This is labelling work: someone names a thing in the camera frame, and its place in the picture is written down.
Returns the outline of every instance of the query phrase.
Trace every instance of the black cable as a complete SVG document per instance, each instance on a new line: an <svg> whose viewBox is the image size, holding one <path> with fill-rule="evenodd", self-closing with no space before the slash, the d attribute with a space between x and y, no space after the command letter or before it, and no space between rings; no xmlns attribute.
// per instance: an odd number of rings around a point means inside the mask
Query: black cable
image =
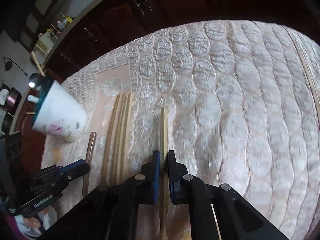
<svg viewBox="0 0 320 240"><path fill-rule="evenodd" d="M8 60L10 60L12 63L15 63L12 59L10 59L10 58L8 58L8 57L3 57L3 62L4 62L5 64L6 64L6 62L5 62L4 60L5 60L6 58L7 58ZM26 77L27 77L28 74L25 73L22 68L20 68L20 69L21 69L21 71L22 71L22 72L26 75Z"/></svg>

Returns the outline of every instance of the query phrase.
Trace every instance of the table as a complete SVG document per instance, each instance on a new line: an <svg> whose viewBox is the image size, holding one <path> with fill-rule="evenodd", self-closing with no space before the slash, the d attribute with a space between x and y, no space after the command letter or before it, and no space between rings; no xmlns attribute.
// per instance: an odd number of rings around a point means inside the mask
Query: table
<svg viewBox="0 0 320 240"><path fill-rule="evenodd" d="M42 167L84 159L95 130L89 191L99 185L115 96L131 91L128 177L159 149L160 108L167 106L168 148L190 174L229 183L288 238L303 239L320 215L319 58L314 41L276 24L216 20L156 31L62 84L88 120L74 143L47 136ZM60 216L81 192L82 179L71 182ZM159 235L157 218L157 207L140 208L137 239ZM188 207L170 205L168 223L169 239L191 239Z"/></svg>

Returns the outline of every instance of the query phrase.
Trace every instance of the white cup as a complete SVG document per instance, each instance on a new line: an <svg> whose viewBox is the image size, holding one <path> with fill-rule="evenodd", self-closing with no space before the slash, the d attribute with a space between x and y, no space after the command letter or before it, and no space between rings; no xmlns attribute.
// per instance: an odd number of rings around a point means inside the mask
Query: white cup
<svg viewBox="0 0 320 240"><path fill-rule="evenodd" d="M47 95L36 108L32 129L45 135L56 135L67 142L76 141L84 128L84 108L54 81Z"/></svg>

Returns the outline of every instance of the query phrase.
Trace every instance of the round black object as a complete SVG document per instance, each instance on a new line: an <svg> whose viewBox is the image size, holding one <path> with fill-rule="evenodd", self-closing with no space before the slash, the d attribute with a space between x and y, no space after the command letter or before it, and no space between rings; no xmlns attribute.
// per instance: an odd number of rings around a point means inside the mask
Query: round black object
<svg viewBox="0 0 320 240"><path fill-rule="evenodd" d="M10 70L12 68L12 61L11 60L8 60L6 63L5 63L5 66L4 66L4 69L6 71Z"/></svg>
<svg viewBox="0 0 320 240"><path fill-rule="evenodd" d="M9 133L10 127L11 127L11 124L12 124L12 120L13 120L12 115L6 113L5 116L4 116L4 119L3 119L3 122L2 122L2 128L1 128L1 130L5 134Z"/></svg>

